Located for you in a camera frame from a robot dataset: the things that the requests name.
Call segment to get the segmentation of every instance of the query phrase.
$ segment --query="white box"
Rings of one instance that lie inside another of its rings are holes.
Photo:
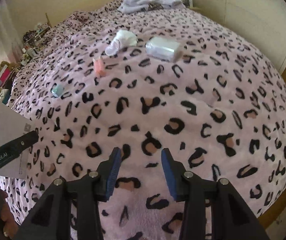
[[[32,121],[0,102],[0,146],[35,129]],[[0,176],[25,179],[29,150],[0,169]]]

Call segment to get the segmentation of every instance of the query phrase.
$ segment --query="metal screw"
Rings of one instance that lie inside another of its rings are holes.
[[[228,179],[226,179],[226,178],[220,179],[220,182],[222,185],[227,185],[229,183]]]
[[[97,171],[91,171],[90,173],[89,173],[89,176],[91,177],[91,178],[95,178],[95,177],[97,177],[99,175],[99,173],[97,172]]]
[[[57,178],[53,181],[54,185],[58,186],[58,185],[61,185],[63,183],[63,180],[60,179],[60,178]]]
[[[187,178],[191,178],[191,177],[193,177],[193,172],[186,171],[186,172],[184,172],[184,176]]]

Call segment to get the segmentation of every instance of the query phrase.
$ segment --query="barcode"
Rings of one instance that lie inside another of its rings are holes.
[[[26,123],[24,127],[24,132],[30,132],[31,131],[31,125]]]

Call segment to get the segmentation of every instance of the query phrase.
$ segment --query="folded white towel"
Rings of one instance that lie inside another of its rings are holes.
[[[122,13],[133,13],[142,10],[148,10],[149,4],[160,4],[164,9],[184,8],[182,0],[123,0],[118,8]]]

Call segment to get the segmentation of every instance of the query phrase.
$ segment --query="leopard print blanket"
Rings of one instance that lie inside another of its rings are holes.
[[[114,147],[122,149],[122,164],[114,195],[99,204],[105,239],[178,239],[184,204],[169,194],[163,147],[203,179],[228,178],[257,216],[264,213],[286,188],[286,84],[279,73],[255,46],[201,14],[122,15],[120,3],[73,13],[17,75],[9,106],[35,122],[40,137],[27,178],[0,177],[17,222],[55,178],[81,178]],[[120,29],[134,32],[138,45],[107,57]],[[181,42],[180,60],[149,57],[144,47],[154,36]],[[107,75],[97,78],[92,60],[100,55]],[[59,98],[50,92],[55,84],[65,89]]]

